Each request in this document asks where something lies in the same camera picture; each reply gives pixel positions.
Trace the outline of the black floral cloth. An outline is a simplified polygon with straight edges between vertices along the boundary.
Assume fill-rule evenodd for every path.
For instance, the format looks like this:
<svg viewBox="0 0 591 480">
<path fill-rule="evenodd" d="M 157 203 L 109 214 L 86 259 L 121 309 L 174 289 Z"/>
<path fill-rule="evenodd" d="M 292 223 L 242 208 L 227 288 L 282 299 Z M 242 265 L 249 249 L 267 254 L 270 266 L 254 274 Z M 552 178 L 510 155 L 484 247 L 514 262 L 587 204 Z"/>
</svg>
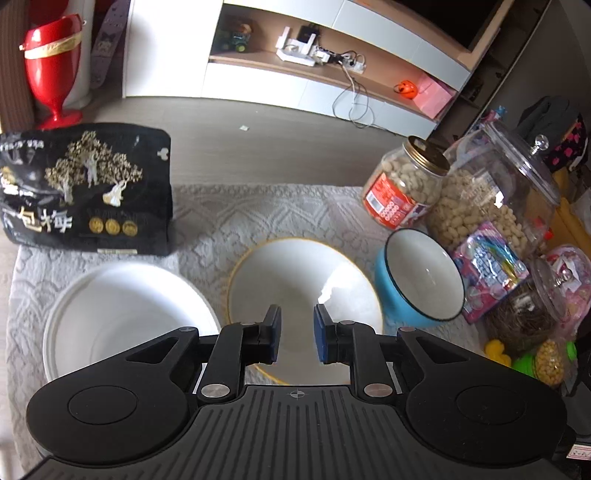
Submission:
<svg viewBox="0 0 591 480">
<path fill-rule="evenodd" d="M 587 127 L 579 109 L 566 97 L 544 96 L 526 108 L 516 132 L 530 145 L 538 135 L 547 138 L 548 148 L 539 156 L 551 173 L 586 161 Z"/>
</svg>

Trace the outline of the black snack bag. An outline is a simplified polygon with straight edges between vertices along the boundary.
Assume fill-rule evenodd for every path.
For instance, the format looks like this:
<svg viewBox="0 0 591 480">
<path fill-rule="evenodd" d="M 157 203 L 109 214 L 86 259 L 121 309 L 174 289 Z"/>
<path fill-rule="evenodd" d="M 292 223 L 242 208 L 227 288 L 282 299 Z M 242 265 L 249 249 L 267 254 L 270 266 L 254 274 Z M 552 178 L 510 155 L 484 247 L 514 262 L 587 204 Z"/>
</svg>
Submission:
<svg viewBox="0 0 591 480">
<path fill-rule="evenodd" d="M 170 136 L 89 123 L 1 137 L 1 227 L 19 245 L 166 256 Z"/>
</svg>

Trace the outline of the white plastic tub bowl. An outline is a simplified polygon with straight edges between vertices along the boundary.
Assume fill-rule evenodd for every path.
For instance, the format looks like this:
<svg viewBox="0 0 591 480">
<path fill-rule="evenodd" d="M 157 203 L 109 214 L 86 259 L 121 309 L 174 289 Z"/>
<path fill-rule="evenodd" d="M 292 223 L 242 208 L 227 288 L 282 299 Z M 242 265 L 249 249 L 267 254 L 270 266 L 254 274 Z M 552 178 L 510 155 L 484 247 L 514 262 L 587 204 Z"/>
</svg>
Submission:
<svg viewBox="0 0 591 480">
<path fill-rule="evenodd" d="M 45 325 L 45 378 L 109 358 L 181 327 L 221 330 L 211 304 L 189 281 L 162 267 L 119 261 L 96 267 L 57 298 Z"/>
</svg>

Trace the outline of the gold rimmed white bowl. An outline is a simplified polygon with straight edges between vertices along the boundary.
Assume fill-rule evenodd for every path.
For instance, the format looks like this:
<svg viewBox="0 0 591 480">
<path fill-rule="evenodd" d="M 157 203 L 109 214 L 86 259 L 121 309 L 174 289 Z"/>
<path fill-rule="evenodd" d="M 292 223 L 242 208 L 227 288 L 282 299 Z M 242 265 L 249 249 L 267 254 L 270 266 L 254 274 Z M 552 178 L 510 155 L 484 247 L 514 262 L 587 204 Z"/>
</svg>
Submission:
<svg viewBox="0 0 591 480">
<path fill-rule="evenodd" d="M 341 252 L 311 239 L 266 242 L 236 264 L 226 294 L 228 322 L 260 321 L 271 304 L 280 306 L 283 319 L 279 354 L 272 365 L 252 366 L 256 383 L 349 383 L 348 366 L 318 359 L 315 305 L 325 305 L 335 322 L 354 320 L 383 331 L 380 302 L 367 276 Z"/>
</svg>

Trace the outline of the pink box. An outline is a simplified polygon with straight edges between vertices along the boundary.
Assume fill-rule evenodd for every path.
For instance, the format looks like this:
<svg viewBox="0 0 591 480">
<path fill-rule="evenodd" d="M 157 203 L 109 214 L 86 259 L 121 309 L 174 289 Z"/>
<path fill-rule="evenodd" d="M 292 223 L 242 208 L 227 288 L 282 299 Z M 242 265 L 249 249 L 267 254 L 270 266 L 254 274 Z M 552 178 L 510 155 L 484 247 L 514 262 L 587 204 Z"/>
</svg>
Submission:
<svg viewBox="0 0 591 480">
<path fill-rule="evenodd" d="M 434 120 L 456 96 L 457 92 L 444 82 L 423 73 L 417 85 L 417 95 L 413 99 L 416 107 Z"/>
</svg>

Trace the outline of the blue enamel bowl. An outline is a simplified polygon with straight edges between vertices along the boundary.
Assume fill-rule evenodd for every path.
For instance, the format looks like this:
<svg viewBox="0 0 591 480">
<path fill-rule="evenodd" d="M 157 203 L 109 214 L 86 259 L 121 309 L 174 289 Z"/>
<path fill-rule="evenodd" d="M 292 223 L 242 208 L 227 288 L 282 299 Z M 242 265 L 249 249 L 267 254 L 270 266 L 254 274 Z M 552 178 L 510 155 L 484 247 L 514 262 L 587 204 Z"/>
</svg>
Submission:
<svg viewBox="0 0 591 480">
<path fill-rule="evenodd" d="M 420 230 L 404 228 L 390 234 L 377 255 L 374 283 L 391 328 L 437 327 L 462 313 L 465 287 L 456 263 Z"/>
</svg>

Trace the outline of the red trash bin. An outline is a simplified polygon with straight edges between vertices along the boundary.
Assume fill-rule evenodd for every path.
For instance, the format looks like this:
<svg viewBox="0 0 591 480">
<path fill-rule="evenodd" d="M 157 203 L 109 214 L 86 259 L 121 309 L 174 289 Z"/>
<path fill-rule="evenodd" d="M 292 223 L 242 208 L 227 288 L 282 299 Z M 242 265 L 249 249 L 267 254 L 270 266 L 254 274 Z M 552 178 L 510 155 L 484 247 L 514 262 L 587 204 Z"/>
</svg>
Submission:
<svg viewBox="0 0 591 480">
<path fill-rule="evenodd" d="M 78 73 L 83 25 L 78 14 L 62 16 L 29 30 L 19 46 L 33 96 L 50 112 L 40 124 L 41 130 L 81 122 L 81 111 L 65 110 L 63 104 Z"/>
</svg>

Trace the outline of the white lace tablecloth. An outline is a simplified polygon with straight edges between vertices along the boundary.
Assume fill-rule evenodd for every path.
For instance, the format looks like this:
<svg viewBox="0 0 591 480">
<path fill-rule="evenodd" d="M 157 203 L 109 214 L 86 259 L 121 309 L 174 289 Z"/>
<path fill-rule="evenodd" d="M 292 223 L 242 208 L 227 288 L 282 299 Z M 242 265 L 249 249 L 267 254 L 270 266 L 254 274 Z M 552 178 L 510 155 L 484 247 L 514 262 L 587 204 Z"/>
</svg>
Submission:
<svg viewBox="0 0 591 480">
<path fill-rule="evenodd" d="M 322 185 L 182 185 L 173 189 L 175 245 L 147 257 L 190 281 L 224 318 L 230 273 L 256 245 L 277 238 L 317 240 L 373 276 L 389 230 L 363 208 L 358 187 Z M 112 255 L 22 247 L 12 274 L 7 319 L 7 388 L 16 452 L 25 471 L 41 456 L 25 410 L 45 382 L 42 337 L 59 294 Z"/>
</svg>

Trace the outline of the white shelf cabinet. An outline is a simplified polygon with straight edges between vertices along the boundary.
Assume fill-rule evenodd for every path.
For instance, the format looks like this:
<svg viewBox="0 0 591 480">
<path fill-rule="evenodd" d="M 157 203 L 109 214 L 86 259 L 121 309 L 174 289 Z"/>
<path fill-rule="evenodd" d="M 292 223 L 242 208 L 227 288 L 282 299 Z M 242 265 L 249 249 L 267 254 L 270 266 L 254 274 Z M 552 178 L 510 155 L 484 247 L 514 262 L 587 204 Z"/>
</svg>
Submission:
<svg viewBox="0 0 591 480">
<path fill-rule="evenodd" d="M 511 5 L 460 45 L 393 1 L 134 1 L 122 93 L 207 98 L 428 137 Z"/>
</svg>

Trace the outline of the peanut jar red label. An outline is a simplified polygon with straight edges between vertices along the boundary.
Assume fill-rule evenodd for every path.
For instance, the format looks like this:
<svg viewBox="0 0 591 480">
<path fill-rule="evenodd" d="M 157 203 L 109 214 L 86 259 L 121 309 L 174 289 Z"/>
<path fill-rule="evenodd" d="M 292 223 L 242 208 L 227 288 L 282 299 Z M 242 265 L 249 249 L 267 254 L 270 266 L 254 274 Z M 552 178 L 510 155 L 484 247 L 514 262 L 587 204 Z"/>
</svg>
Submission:
<svg viewBox="0 0 591 480">
<path fill-rule="evenodd" d="M 412 226 L 435 205 L 450 164 L 426 140 L 409 136 L 386 153 L 362 190 L 363 207 L 391 230 Z"/>
</svg>

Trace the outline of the orange pumpkin toy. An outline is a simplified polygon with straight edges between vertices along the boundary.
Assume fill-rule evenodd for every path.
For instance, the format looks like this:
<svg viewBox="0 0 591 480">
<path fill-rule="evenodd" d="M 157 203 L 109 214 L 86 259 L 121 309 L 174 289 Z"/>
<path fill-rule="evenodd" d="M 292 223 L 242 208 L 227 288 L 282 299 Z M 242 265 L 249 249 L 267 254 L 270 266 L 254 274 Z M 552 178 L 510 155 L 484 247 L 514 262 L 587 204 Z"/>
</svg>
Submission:
<svg viewBox="0 0 591 480">
<path fill-rule="evenodd" d="M 413 100 L 418 95 L 418 87 L 410 80 L 403 80 L 394 85 L 393 90 L 402 97 Z"/>
</svg>

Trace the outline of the toy tractor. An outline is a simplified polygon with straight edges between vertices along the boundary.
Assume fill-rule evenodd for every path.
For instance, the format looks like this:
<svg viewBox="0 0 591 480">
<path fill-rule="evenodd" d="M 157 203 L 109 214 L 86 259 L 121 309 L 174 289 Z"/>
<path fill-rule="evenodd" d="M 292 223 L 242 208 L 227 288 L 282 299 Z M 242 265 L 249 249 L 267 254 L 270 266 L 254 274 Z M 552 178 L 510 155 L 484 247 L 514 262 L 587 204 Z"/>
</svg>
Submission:
<svg viewBox="0 0 591 480">
<path fill-rule="evenodd" d="M 222 26 L 216 31 L 214 45 L 217 51 L 245 53 L 252 37 L 252 26 L 238 22 L 231 26 Z"/>
</svg>

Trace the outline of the sunflower seed jar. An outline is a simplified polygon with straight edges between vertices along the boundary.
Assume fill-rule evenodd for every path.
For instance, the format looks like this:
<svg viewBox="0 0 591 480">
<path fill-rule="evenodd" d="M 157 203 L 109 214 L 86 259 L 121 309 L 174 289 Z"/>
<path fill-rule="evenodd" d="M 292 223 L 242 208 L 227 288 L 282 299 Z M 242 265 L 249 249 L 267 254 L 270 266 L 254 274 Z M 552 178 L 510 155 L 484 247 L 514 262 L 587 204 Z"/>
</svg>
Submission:
<svg viewBox="0 0 591 480">
<path fill-rule="evenodd" d="M 499 340 L 510 357 L 518 357 L 547 340 L 567 307 L 563 280 L 544 258 L 528 264 L 530 276 L 483 317 L 490 340 Z"/>
</svg>

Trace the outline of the large clear glass jar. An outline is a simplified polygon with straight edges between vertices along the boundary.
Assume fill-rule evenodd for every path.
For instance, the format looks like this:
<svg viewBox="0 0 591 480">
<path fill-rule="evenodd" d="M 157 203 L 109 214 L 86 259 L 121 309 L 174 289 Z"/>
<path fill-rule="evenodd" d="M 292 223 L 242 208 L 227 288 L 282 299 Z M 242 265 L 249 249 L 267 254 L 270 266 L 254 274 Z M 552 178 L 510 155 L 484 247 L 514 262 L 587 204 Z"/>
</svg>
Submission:
<svg viewBox="0 0 591 480">
<path fill-rule="evenodd" d="M 489 221 L 519 258 L 530 256 L 560 204 L 541 159 L 548 147 L 546 136 L 527 142 L 499 121 L 458 139 L 444 152 L 450 171 L 427 215 L 429 232 L 452 252 Z"/>
</svg>

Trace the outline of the yellow rubber duck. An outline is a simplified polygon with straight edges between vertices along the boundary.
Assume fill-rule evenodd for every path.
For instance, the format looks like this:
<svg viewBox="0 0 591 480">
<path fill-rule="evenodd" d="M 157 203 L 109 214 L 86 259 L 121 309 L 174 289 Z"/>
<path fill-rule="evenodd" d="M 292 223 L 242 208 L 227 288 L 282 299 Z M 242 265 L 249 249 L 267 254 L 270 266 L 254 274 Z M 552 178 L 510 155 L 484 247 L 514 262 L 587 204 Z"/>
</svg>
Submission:
<svg viewBox="0 0 591 480">
<path fill-rule="evenodd" d="M 498 339 L 490 340 L 486 343 L 484 348 L 485 356 L 494 362 L 504 365 L 508 368 L 512 367 L 511 357 L 505 353 L 505 345 Z"/>
</svg>

